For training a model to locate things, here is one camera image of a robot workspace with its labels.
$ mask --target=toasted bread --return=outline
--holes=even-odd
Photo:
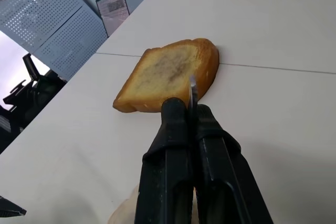
[[[195,76],[200,99],[213,83],[218,66],[218,50],[207,39],[187,39],[147,49],[113,107],[121,112],[160,112],[162,103],[170,97],[187,104],[191,75]]]

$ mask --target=gray perforated panel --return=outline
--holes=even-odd
[[[106,39],[101,19],[83,6],[34,55],[70,80]]]
[[[0,30],[34,52],[82,5],[82,0],[1,0]]]

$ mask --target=table surface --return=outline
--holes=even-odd
[[[1,195],[27,210],[1,224],[106,224],[129,197],[161,123],[112,108],[139,59],[92,56],[0,155]],[[241,144],[275,223],[336,218],[335,81],[220,65],[201,99]]]
[[[144,0],[97,52],[204,37],[222,63],[335,73],[335,17],[336,0]]]

